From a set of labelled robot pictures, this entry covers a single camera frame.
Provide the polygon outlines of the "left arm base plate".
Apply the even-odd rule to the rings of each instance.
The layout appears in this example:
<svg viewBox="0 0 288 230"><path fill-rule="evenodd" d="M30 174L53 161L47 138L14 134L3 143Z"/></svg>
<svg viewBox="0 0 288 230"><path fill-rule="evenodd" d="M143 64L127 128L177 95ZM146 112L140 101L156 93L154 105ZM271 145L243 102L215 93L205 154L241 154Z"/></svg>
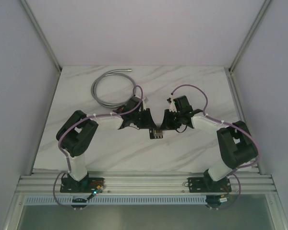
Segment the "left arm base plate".
<svg viewBox="0 0 288 230"><path fill-rule="evenodd" d="M61 193L91 193L97 190L98 186L104 184L102 177L87 177L81 181L76 181L71 177L61 179Z"/></svg>

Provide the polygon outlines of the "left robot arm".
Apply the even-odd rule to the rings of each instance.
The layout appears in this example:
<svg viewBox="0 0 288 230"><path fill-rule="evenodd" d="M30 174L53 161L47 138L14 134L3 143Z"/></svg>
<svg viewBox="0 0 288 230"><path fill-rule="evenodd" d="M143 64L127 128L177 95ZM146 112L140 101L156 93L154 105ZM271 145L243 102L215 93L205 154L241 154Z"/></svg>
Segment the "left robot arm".
<svg viewBox="0 0 288 230"><path fill-rule="evenodd" d="M135 126L137 129L156 128L150 109L139 97L131 97L125 104L109 114L88 116L75 111L56 134L59 150L65 155L71 187L78 193L88 189L88 171L84 152L97 131L120 130Z"/></svg>

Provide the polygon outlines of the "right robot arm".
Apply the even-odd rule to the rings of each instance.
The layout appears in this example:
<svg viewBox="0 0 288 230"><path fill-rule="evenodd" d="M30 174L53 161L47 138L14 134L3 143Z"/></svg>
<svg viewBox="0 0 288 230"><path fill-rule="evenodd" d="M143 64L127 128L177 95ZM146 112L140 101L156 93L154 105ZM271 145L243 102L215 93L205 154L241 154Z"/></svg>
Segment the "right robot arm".
<svg viewBox="0 0 288 230"><path fill-rule="evenodd" d="M167 101L170 107L165 110L161 129L175 130L185 125L217 138L221 159L204 172L203 186L206 190L216 190L220 180L258 157L258 150L244 122L227 124L210 118L203 110L194 110L185 95L175 99L170 96Z"/></svg>

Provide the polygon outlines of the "black fuse box base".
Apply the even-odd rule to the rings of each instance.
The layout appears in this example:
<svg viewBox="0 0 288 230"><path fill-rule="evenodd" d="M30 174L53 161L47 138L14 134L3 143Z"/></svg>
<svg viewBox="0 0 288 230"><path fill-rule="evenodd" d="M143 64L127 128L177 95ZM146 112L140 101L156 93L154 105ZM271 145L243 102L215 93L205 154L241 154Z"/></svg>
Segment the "black fuse box base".
<svg viewBox="0 0 288 230"><path fill-rule="evenodd" d="M161 139L163 138L163 131L160 129L149 129L150 139Z"/></svg>

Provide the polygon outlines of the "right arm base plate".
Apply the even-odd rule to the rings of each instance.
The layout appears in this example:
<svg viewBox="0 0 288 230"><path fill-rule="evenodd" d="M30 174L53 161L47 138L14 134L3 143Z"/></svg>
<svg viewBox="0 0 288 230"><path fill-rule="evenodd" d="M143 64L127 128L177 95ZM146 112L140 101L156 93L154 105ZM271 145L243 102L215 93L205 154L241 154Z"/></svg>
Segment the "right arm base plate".
<svg viewBox="0 0 288 230"><path fill-rule="evenodd" d="M232 191L228 178L213 181L206 177L189 177L187 179L190 193L229 193Z"/></svg>

